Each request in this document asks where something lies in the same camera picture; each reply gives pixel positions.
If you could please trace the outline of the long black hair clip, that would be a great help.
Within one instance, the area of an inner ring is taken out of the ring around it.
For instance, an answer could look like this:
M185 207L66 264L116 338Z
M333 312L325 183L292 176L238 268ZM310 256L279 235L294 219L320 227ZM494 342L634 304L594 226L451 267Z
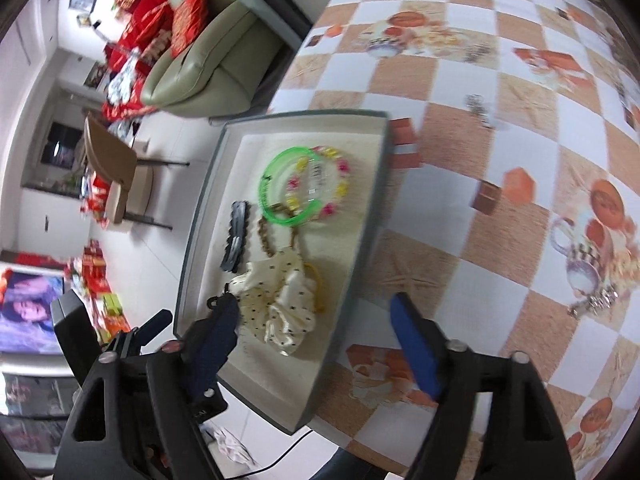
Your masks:
M236 273L242 262L247 238L250 204L246 200L237 200L231 205L231 216L224 258L220 268L224 272Z

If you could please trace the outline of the checkered printed tablecloth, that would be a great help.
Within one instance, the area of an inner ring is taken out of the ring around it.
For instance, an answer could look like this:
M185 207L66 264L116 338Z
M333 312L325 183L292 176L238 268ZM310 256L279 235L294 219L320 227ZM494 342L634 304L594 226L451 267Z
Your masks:
M412 462L435 408L390 327L405 292L477 352L526 352L577 477L599 478L639 409L639 64L613 14L598 0L330 0L272 107L395 123L320 434L390 471ZM567 313L607 284L611 310Z

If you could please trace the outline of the small black claw clip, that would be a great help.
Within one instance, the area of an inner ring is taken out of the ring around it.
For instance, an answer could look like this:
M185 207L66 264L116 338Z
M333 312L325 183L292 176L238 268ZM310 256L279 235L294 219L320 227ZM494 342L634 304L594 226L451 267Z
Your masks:
M224 292L222 295L209 297L206 300L206 307L211 311L217 309L224 309L235 300L234 296L228 292Z

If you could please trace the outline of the red cushion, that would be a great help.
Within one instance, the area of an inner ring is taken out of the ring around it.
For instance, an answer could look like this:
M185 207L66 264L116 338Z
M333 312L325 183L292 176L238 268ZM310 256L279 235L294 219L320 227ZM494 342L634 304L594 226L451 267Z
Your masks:
M209 17L208 0L183 0L174 11L172 22L171 56L178 58L201 32L206 29Z

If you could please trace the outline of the small silver clip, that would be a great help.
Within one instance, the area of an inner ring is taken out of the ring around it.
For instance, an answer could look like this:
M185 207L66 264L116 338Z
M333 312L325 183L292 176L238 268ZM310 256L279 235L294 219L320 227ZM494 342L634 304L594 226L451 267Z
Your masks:
M486 129L495 128L494 122L492 121L491 114L489 113L489 108L485 104L484 98L479 94L467 94L465 96L465 106L468 109L469 113L476 117L480 124Z

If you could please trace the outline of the green leather sofa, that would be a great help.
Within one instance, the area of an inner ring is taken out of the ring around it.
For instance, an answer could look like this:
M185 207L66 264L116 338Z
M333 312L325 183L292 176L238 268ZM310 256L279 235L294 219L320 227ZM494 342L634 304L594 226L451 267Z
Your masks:
M168 0L175 11L183 0ZM232 117L271 90L290 49L241 0L208 0L206 29L178 58L170 47L151 68L143 105L183 118Z

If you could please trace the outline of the white jewelry tray box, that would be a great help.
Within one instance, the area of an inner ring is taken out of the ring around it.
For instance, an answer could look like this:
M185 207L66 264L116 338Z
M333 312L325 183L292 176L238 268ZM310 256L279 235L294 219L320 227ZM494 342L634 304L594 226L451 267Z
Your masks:
M174 331L228 295L235 347L218 377L286 434L314 416L366 265L390 158L382 112L229 122L196 205Z

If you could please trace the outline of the cream polka dot scrunchie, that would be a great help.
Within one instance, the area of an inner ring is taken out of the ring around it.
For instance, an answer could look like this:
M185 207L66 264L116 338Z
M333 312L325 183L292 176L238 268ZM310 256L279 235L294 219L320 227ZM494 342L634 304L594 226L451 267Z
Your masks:
M250 262L229 283L230 292L238 298L243 325L282 356L292 356L316 328L316 288L293 248Z

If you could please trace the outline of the silver star hair clip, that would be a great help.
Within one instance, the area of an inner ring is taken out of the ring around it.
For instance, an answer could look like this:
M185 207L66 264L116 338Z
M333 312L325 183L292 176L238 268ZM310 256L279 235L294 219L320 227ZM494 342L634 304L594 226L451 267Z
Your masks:
M567 313L572 318L582 318L588 314L599 316L611 310L619 299L620 293L614 284L603 285L596 292L569 306Z

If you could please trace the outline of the green plastic bangle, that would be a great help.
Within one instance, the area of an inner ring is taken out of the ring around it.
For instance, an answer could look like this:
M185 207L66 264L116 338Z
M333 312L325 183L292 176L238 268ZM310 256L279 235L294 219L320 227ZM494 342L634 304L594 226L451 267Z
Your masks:
M320 212L318 197L300 197L304 171L319 162L320 156L303 146L287 148L268 162L258 183L258 204L268 222L294 228Z

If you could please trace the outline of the wooden chair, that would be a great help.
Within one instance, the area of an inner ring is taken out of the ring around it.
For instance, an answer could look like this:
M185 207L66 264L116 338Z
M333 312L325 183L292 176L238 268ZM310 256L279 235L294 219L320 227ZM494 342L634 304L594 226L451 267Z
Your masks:
M147 214L128 210L127 202L134 186L134 176L139 168L189 167L190 162L139 157L133 148L110 133L91 114L85 119L84 139L89 167L110 185L105 204L108 225L119 226L122 222L130 222L171 231L169 224L160 223Z

